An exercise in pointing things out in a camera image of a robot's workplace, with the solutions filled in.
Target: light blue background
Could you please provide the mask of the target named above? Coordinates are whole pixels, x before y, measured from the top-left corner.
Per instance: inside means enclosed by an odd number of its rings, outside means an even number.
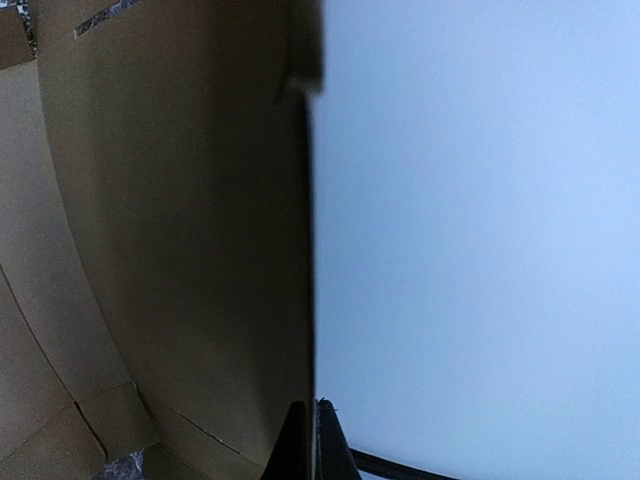
[[[318,396],[459,478],[640,478],[640,2],[328,0]]]

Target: cardboard edge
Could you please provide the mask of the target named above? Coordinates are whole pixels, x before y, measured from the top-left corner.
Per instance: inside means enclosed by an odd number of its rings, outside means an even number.
[[[57,413],[0,463],[0,480],[90,478],[105,457],[78,409]]]
[[[104,448],[108,462],[159,441],[133,382],[80,402],[78,407]]]

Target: cardboard box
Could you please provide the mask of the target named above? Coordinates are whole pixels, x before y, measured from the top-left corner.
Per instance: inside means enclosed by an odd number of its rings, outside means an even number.
[[[0,10],[0,479],[259,478],[309,405],[315,2]]]

